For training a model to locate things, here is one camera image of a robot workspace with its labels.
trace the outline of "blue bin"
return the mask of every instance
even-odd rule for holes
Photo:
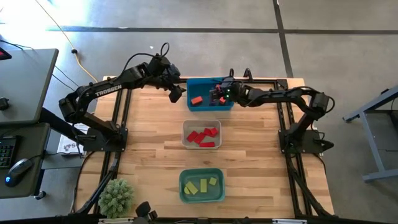
[[[210,106],[210,90],[214,89],[223,78],[189,78],[187,80],[187,105],[190,111],[227,111],[234,102],[227,100],[225,105]],[[201,96],[200,105],[192,105],[191,99]]]

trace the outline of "succulent plant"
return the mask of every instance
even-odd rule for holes
[[[108,218],[127,215],[133,203],[133,188],[126,180],[110,180],[99,196],[99,212]]]

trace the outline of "wooden table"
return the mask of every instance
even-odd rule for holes
[[[289,88],[304,85],[301,78],[288,79],[288,83]],[[266,84],[253,86],[272,88]],[[118,178],[126,179],[135,188],[135,205],[129,216],[136,216],[135,207],[148,201],[160,217],[294,217],[285,158],[279,151],[277,131],[280,127],[275,103],[257,108],[235,104],[229,112],[191,112],[186,94],[174,104],[168,94],[151,86],[132,93],[127,119],[129,137],[118,173]],[[111,120],[115,98],[115,93],[99,98],[95,115]],[[298,121],[302,112],[295,105],[293,111]],[[186,150],[181,144],[182,123],[186,119],[220,120],[221,147],[215,151]],[[103,157],[104,153],[96,152],[84,166],[77,209],[97,188]],[[303,164],[309,189],[324,208],[333,213],[322,163],[311,154],[303,154]],[[184,204],[180,200],[181,171],[199,167],[217,167],[223,171],[226,186],[223,202]],[[298,194],[304,211],[300,190]]]

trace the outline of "concrete floor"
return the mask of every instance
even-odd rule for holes
[[[63,26],[276,29],[272,0],[118,0],[40,1]],[[285,29],[397,30],[395,0],[279,0]],[[61,32],[46,32],[52,21],[34,1],[0,1],[2,38],[34,48],[58,48],[57,65],[79,85],[90,77],[75,63]],[[225,76],[246,67],[256,77],[286,77],[278,34],[68,32],[82,54],[82,63],[101,79],[120,72],[136,52],[156,53],[170,42],[169,59],[183,75]],[[325,153],[335,213],[344,218],[398,223],[398,178],[365,184],[361,176],[376,171],[359,121],[341,119],[398,82],[398,36],[287,34],[294,77],[324,91],[336,108],[316,126],[335,147]],[[0,47],[12,49],[1,44]],[[147,60],[140,57],[131,65]],[[54,74],[67,82],[58,71]],[[52,79],[45,106],[60,115],[58,99],[69,89]],[[389,153],[386,166],[394,167]],[[77,169],[46,171],[42,188],[49,194],[0,200],[0,220],[66,215],[72,201]]]

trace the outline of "teal tray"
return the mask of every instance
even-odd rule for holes
[[[211,177],[217,179],[215,186],[210,185],[208,181]],[[200,192],[200,179],[207,179],[207,193]],[[184,192],[185,184],[192,182],[198,189],[198,192],[193,194],[186,194]],[[225,182],[223,171],[217,168],[201,168],[184,170],[180,174],[180,199],[185,203],[200,203],[200,202],[220,202],[225,198]]]

